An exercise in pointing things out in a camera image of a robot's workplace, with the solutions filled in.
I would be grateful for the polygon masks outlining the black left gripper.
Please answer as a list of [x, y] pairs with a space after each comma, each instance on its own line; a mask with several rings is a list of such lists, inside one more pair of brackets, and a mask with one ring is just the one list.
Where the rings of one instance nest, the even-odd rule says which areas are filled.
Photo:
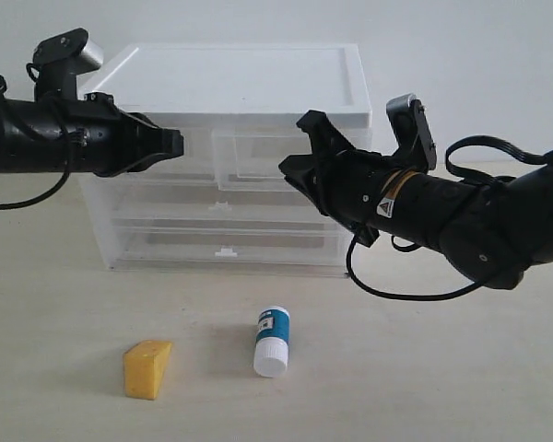
[[142, 172], [184, 154], [178, 129], [161, 127], [143, 113], [120, 110], [111, 94], [90, 92], [78, 105], [76, 171], [109, 178]]

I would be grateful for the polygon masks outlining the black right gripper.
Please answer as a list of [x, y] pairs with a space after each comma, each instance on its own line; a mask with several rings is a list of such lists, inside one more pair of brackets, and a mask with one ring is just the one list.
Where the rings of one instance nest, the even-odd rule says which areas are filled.
[[379, 237], [368, 223], [396, 164], [387, 156], [356, 149], [325, 112], [308, 110], [296, 126], [310, 138], [312, 155], [290, 155], [278, 166], [285, 181], [369, 247]]

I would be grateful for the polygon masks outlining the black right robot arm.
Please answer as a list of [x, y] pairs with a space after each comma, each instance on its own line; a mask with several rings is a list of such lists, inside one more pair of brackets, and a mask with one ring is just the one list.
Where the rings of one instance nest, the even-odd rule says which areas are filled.
[[390, 156], [354, 147], [311, 110], [298, 120], [311, 150], [280, 163], [285, 181], [317, 210], [371, 246], [382, 233], [441, 254], [473, 287], [511, 290], [533, 266], [553, 262], [553, 150], [533, 155], [496, 137], [474, 135], [457, 148], [495, 148], [533, 170], [491, 176], [449, 165], [432, 175], [436, 151], [424, 113], [390, 112], [398, 147]]

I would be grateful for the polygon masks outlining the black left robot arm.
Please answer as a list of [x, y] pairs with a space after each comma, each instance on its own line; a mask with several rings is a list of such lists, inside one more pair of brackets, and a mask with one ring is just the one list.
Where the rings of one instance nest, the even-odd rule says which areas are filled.
[[184, 154], [178, 129], [119, 109], [110, 94], [0, 100], [0, 173], [72, 172], [102, 178], [141, 172]]

